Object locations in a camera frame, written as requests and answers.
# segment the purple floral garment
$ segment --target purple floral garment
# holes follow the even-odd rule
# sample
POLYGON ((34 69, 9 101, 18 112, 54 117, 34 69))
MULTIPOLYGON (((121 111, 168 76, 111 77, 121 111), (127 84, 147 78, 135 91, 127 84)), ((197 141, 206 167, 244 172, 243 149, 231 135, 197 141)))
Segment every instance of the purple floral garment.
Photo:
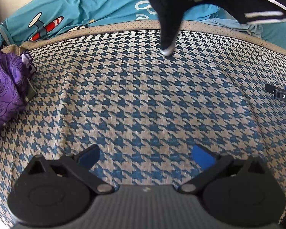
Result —
POLYGON ((28 53, 19 57, 0 51, 0 129, 24 109, 32 66, 32 58, 28 53))

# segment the houndstooth fabric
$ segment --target houndstooth fabric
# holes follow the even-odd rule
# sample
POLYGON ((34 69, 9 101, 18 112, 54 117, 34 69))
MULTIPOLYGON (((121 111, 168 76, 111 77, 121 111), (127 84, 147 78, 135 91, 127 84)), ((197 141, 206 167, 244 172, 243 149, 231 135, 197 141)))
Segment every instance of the houndstooth fabric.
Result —
POLYGON ((200 172, 199 143, 236 158, 259 154, 286 194, 286 103, 265 83, 286 85, 286 57, 241 40, 179 33, 159 52, 159 31, 84 36, 30 53, 37 96, 0 134, 0 219, 8 193, 35 154, 57 159, 91 144, 92 169, 118 185, 179 185, 200 172))

